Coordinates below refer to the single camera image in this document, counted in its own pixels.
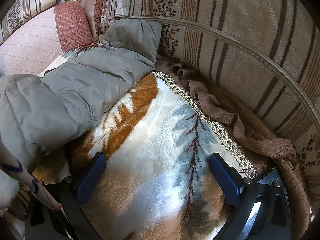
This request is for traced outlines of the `pink corner pillow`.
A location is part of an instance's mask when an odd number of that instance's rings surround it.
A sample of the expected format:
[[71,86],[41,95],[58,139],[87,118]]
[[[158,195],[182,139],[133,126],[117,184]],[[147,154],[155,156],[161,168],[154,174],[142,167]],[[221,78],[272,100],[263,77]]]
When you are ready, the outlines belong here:
[[81,4],[88,20],[92,36],[101,33],[100,20],[104,0],[82,0]]

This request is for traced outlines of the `leaf pattern fleece blanket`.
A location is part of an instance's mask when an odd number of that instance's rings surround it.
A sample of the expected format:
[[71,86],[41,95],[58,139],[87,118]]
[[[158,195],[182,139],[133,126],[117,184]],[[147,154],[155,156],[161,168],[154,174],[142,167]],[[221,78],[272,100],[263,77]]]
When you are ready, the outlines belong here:
[[223,193],[208,164],[218,153],[243,177],[258,173],[225,127],[167,74],[160,55],[82,137],[43,157],[47,184],[75,175],[101,152],[106,170],[83,211],[103,239],[212,239],[226,222]]

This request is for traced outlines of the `striped floral back cushion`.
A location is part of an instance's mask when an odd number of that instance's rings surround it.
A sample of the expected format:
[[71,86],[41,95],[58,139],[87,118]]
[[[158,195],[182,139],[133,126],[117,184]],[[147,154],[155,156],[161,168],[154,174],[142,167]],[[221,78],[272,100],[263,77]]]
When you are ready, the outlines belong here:
[[1,43],[26,22],[62,0],[16,0],[1,22]]

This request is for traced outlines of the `striped floral side cushion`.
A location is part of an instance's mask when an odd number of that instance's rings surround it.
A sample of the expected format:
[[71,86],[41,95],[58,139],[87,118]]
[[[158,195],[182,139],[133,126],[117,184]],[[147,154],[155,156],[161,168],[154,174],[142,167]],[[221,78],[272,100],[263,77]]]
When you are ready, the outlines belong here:
[[299,0],[103,0],[102,31],[127,17],[161,22],[162,54],[290,139],[319,200],[319,29]]

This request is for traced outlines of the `pink quilted bolster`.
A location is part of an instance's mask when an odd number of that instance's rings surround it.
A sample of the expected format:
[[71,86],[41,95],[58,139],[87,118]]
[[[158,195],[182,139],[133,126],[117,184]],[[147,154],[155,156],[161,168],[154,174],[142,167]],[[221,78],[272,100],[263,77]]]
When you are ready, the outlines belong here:
[[56,5],[17,29],[1,44],[1,76],[39,74],[63,53],[91,42],[84,7]]

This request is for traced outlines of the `grey puffer jacket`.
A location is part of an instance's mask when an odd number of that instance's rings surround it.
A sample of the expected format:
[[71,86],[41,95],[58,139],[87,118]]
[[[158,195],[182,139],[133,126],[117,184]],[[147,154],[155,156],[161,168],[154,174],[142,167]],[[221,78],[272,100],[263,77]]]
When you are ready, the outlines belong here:
[[29,171],[41,155],[82,136],[155,68],[162,26],[122,19],[102,44],[43,77],[1,77],[1,141]]

